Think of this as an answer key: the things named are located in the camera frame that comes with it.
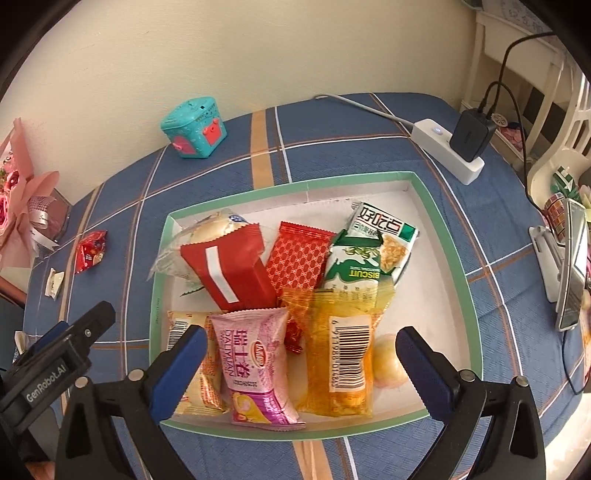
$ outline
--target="round pastry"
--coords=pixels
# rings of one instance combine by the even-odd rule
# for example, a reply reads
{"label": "round pastry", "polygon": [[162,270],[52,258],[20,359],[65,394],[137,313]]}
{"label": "round pastry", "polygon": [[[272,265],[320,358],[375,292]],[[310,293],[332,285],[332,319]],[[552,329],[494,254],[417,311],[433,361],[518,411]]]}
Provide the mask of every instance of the round pastry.
{"label": "round pastry", "polygon": [[374,385],[378,388],[398,388],[408,380],[406,370],[396,355],[396,334],[387,333],[374,343]]}

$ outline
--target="snack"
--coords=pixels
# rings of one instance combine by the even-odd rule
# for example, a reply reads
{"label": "snack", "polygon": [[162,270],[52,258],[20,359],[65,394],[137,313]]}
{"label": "snack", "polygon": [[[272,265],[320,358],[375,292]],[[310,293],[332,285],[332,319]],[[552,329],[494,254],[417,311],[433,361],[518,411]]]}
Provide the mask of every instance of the snack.
{"label": "snack", "polygon": [[564,195],[553,194],[544,204],[544,211],[547,214],[549,225],[556,233],[556,240],[564,241],[566,236],[566,211],[564,210]]}
{"label": "snack", "polygon": [[341,231],[330,247],[326,262],[324,288],[353,294],[372,306],[378,295],[380,274],[379,247],[382,238],[347,236]]}
{"label": "snack", "polygon": [[232,397],[232,422],[268,430],[303,428],[288,396],[283,338],[287,309],[210,315]]}
{"label": "snack", "polygon": [[392,275],[396,285],[408,263],[418,230],[369,203],[354,203],[353,208],[355,211],[347,224],[348,234],[364,238],[376,238],[378,232],[382,234],[382,274]]}
{"label": "snack", "polygon": [[339,417],[372,414],[374,300],[337,291],[285,289],[282,300],[306,311],[308,392],[298,410]]}
{"label": "snack", "polygon": [[558,167],[550,182],[550,191],[552,193],[562,193],[565,197],[573,199],[579,203],[582,202],[579,195],[579,187],[568,168]]}
{"label": "snack", "polygon": [[[281,222],[279,235],[275,240],[267,261],[267,273],[280,296],[284,287],[314,290],[329,251],[333,232]],[[301,353],[301,330],[294,319],[287,322],[285,348]]]}
{"label": "snack", "polygon": [[247,224],[244,218],[227,208],[212,213],[194,225],[181,230],[166,246],[160,247],[156,260],[150,269],[150,274],[158,272],[184,278],[192,283],[189,288],[200,289],[202,285],[199,277],[180,255],[181,245],[208,242]]}
{"label": "snack", "polygon": [[179,415],[219,415],[227,410],[220,396],[222,364],[213,325],[207,318],[209,314],[204,312],[168,313],[170,332],[166,350],[174,347],[191,325],[199,325],[207,333],[207,354],[174,411]]}
{"label": "snack", "polygon": [[277,294],[260,259],[258,224],[246,225],[210,242],[181,245],[184,260],[222,310],[273,308]]}
{"label": "snack", "polygon": [[374,385],[378,388],[398,388],[408,380],[406,370],[396,355],[396,334],[387,333],[374,343]]}
{"label": "snack", "polygon": [[106,237],[106,230],[97,230],[80,240],[76,245],[76,273],[88,270],[103,260]]}

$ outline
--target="green tray rim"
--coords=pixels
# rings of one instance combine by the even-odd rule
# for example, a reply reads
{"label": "green tray rim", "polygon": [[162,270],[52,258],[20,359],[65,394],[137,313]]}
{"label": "green tray rim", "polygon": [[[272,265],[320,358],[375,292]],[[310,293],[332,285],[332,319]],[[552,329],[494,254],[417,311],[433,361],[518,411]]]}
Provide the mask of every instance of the green tray rim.
{"label": "green tray rim", "polygon": [[[222,208],[239,205],[241,203],[254,202],[257,200],[268,199],[290,193],[306,192],[309,190],[334,188],[342,186],[352,186],[367,183],[385,183],[389,181],[409,181],[421,199],[431,222],[435,228],[435,232],[443,248],[447,263],[452,274],[454,286],[456,288],[460,309],[464,318],[466,328],[466,337],[468,340],[468,351],[470,356],[470,368],[480,378],[483,374],[482,361],[482,343],[480,339],[480,329],[478,326],[478,316],[472,301],[472,294],[466,279],[466,274],[462,266],[462,261],[457,253],[456,246],[452,240],[452,236],[447,228],[439,208],[435,204],[433,197],[427,190],[424,183],[412,171],[390,171],[390,172],[376,172],[376,173],[361,173],[353,175],[344,175],[337,177],[328,177],[322,179],[311,179],[298,181],[294,183],[287,183],[283,185],[276,185],[273,187],[251,190],[250,192],[237,193],[227,197],[210,200],[208,202],[199,203],[190,207],[176,210],[168,214],[164,223],[160,245],[170,242],[173,235],[173,225],[176,220],[185,218],[190,215],[195,215],[210,210],[219,210]],[[156,273],[154,274],[154,284],[152,287],[152,302],[150,311],[150,363],[160,353],[161,332],[160,315],[162,295],[164,291],[164,280],[166,275]],[[205,435],[222,437],[228,439],[239,440],[257,440],[267,442],[277,441],[293,441],[293,440],[324,440],[330,438],[337,438],[343,436],[359,435],[362,433],[377,432],[379,430],[388,429],[409,423],[414,420],[423,419],[428,416],[426,409],[418,410],[406,415],[393,417],[391,419],[382,420],[373,423],[341,427],[330,430],[315,430],[307,431],[296,430],[293,432],[272,432],[268,430],[260,430],[256,428],[245,429],[244,431],[237,431],[231,429],[224,429],[220,427],[204,427],[195,426],[187,423],[182,423],[175,420],[166,420],[163,424],[186,432],[201,433]]]}

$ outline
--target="red candy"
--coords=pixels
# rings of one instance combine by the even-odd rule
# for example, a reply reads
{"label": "red candy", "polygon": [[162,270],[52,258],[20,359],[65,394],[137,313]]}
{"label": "red candy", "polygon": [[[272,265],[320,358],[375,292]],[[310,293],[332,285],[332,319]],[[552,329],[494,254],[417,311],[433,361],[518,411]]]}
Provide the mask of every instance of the red candy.
{"label": "red candy", "polygon": [[88,270],[103,260],[106,237],[106,230],[97,230],[80,240],[76,246],[76,273]]}
{"label": "red candy", "polygon": [[277,295],[261,262],[264,244],[257,224],[198,244],[181,245],[181,256],[222,310],[269,309]]}
{"label": "red candy", "polygon": [[[281,222],[279,236],[267,261],[267,273],[278,296],[286,288],[314,290],[322,274],[333,232]],[[285,347],[300,353],[301,329],[294,319],[287,322]]]}

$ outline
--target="white power strip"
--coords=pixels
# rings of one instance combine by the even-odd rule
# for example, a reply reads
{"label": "white power strip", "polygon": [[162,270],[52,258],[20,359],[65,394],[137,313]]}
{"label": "white power strip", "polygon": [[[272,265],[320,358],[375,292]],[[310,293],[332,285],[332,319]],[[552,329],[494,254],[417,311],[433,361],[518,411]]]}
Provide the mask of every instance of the white power strip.
{"label": "white power strip", "polygon": [[478,178],[484,167],[484,160],[476,157],[467,162],[452,150],[449,141],[452,134],[434,120],[426,118],[414,124],[410,135],[419,147],[447,168],[464,185],[470,185]]}

